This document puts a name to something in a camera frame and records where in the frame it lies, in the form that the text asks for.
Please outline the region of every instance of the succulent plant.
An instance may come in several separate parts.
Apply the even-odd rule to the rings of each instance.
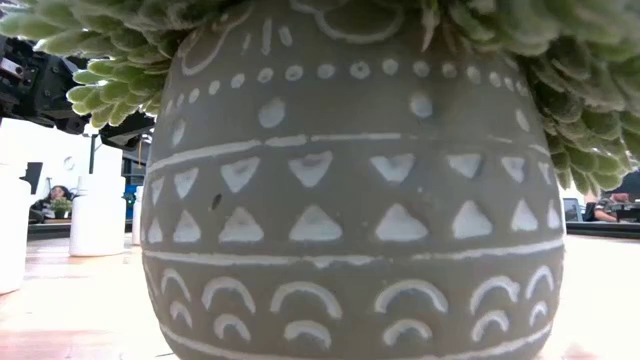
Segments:
[[[640,2],[380,0],[420,12],[425,44],[442,26],[465,48],[505,52],[527,75],[558,181],[586,193],[620,185],[640,158]],[[0,33],[92,60],[68,93],[96,127],[156,115],[171,58],[224,0],[14,0]]]

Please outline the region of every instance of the woman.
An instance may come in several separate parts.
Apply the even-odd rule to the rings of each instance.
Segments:
[[[51,210],[51,202],[57,199],[72,200],[71,192],[62,185],[54,186],[46,198],[38,200],[31,205],[31,209],[29,211],[29,222],[42,223],[46,219],[55,219],[56,215],[53,210]]]

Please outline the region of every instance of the white triangle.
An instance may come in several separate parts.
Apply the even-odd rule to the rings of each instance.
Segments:
[[[176,185],[176,190],[178,191],[178,196],[180,196],[180,199],[184,199],[187,194],[189,194],[189,191],[191,190],[193,184],[196,182],[197,178],[198,168],[193,168],[189,171],[176,174],[176,176],[173,177],[173,183]]]
[[[538,220],[524,200],[520,200],[511,220],[513,231],[535,231],[538,229]]]
[[[473,179],[480,168],[480,154],[449,155],[449,166],[469,179]]]
[[[542,172],[542,176],[544,176],[544,181],[546,181],[547,184],[551,185],[551,176],[549,175],[549,164],[539,162],[538,169],[540,169],[540,172]]]
[[[294,241],[331,241],[341,236],[340,225],[316,205],[305,209],[289,233],[289,238]]]
[[[453,236],[456,239],[485,236],[492,232],[493,224],[473,201],[464,203],[453,220]]]
[[[304,187],[312,188],[318,185],[327,174],[332,161],[333,154],[326,151],[322,154],[311,154],[301,159],[289,160],[289,169]]]
[[[233,164],[227,164],[220,167],[220,173],[224,181],[233,193],[242,190],[256,173],[260,159],[252,157],[246,160],[240,160]]]
[[[549,212],[547,213],[547,225],[551,229],[557,229],[562,224],[560,222],[560,215],[556,211],[555,206],[553,206],[553,200],[549,201]]]
[[[395,204],[380,221],[376,235],[382,241],[409,242],[429,235],[429,231],[402,205]]]
[[[375,156],[370,161],[388,182],[400,184],[409,176],[416,162],[416,156],[413,154],[397,155],[391,158]]]
[[[264,232],[243,207],[236,208],[224,224],[218,239],[220,242],[258,242],[264,238]]]
[[[147,240],[149,240],[149,244],[162,242],[162,230],[160,229],[158,219],[153,219],[151,227],[149,227],[149,235],[147,236]]]
[[[182,212],[176,231],[173,233],[173,241],[177,243],[194,243],[200,240],[200,227],[196,224],[191,214],[186,210]]]
[[[504,169],[507,170],[513,180],[519,183],[524,181],[523,158],[503,157],[502,166],[504,166]]]
[[[153,205],[155,205],[158,202],[158,198],[160,198],[160,193],[162,192],[163,185],[164,185],[164,176],[151,183],[151,200],[153,200]]]

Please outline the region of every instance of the wall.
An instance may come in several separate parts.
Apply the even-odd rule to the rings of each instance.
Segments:
[[[13,119],[2,119],[0,135],[0,141],[5,142],[0,146],[1,157],[43,163],[37,193],[33,196],[34,201],[48,194],[47,178],[50,179],[51,186],[64,185],[73,191],[78,186],[78,177],[89,173],[90,137],[70,135],[28,121]],[[120,176],[122,150],[103,146],[99,138],[96,139],[96,149],[94,173]],[[65,159],[69,157],[75,164],[72,169],[69,166],[65,167]]]

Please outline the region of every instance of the potted plant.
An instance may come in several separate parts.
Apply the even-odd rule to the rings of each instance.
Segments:
[[[71,208],[71,200],[54,199],[51,201],[51,210],[54,212],[56,219],[66,219],[69,216]]]
[[[640,155],[632,1],[25,3],[0,32],[95,58],[78,113],[158,115],[143,254],[182,359],[532,359],[556,178]]]

